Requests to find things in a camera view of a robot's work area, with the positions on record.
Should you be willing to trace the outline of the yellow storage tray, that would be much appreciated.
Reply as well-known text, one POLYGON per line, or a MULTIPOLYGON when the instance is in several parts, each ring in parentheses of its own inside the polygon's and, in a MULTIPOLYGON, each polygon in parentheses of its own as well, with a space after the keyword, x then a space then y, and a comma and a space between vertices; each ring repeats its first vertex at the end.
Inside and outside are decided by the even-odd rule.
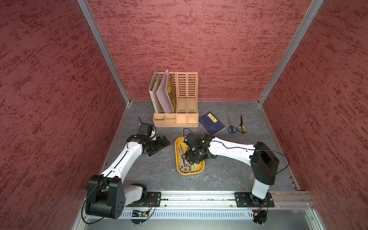
POLYGON ((182 156, 188 150, 188 146, 184 144, 184 137, 179 137, 175 141, 175 157, 176 157, 176 167, 180 174, 182 175, 194 175, 202 172, 205 169, 205 162, 190 164, 182 156))

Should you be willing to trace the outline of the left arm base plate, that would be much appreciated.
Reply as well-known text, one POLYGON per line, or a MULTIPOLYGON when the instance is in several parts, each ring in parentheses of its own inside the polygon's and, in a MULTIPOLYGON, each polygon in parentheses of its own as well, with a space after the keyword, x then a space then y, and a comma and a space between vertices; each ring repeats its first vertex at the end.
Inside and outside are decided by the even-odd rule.
POLYGON ((161 196, 161 192, 144 192, 142 194, 139 206, 146 208, 159 207, 161 203, 161 196))

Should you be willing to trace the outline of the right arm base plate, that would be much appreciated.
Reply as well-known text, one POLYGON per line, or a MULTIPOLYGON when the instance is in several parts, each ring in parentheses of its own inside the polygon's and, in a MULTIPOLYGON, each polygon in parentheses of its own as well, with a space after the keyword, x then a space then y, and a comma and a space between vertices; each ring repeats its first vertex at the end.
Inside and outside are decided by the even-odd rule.
POLYGON ((267 192, 264 199, 257 198, 251 192, 235 192, 235 202, 238 208, 274 208, 271 193, 267 192))

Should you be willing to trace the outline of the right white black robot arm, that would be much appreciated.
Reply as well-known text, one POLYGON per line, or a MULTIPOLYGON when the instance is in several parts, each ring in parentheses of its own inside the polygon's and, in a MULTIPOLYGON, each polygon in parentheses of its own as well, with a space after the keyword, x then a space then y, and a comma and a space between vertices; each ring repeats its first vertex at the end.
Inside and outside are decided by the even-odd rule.
POLYGON ((249 165, 255 177, 251 198, 264 200, 278 174, 279 159, 263 142, 245 145, 216 138, 200 137, 189 133, 183 143, 187 146, 184 159, 192 164, 223 156, 249 165))

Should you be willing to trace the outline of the yellow black handled scissors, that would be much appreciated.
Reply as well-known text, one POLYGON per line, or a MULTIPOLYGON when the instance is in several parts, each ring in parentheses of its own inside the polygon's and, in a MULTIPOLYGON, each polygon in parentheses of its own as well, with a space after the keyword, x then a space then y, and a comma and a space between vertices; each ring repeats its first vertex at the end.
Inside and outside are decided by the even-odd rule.
POLYGON ((244 123, 243 123, 243 116, 240 117, 240 124, 237 127, 237 130, 238 130, 238 132, 240 132, 242 134, 247 133, 247 128, 244 126, 244 123))

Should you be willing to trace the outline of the blue handled scissors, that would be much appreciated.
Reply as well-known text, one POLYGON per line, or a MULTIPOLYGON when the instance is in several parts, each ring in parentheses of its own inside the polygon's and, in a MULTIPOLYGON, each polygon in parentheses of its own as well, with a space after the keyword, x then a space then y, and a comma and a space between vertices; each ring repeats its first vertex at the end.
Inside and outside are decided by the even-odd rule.
POLYGON ((230 134, 235 134, 237 133, 237 128, 235 126, 232 125, 231 121, 230 121, 230 118, 228 117, 228 123, 229 123, 229 126, 228 126, 228 132, 230 134))

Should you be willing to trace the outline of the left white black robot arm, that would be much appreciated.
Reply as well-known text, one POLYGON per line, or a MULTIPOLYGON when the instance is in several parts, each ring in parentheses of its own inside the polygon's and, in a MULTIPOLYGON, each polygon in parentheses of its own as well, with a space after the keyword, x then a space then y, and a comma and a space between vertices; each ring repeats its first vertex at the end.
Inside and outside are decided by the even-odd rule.
POLYGON ((88 182, 84 212, 90 216, 117 219, 123 209, 133 203, 146 205, 149 201, 147 186, 131 184, 124 187, 127 173, 143 153, 152 156, 170 145, 166 136, 150 139, 132 135, 126 140, 121 154, 100 175, 93 175, 88 182))

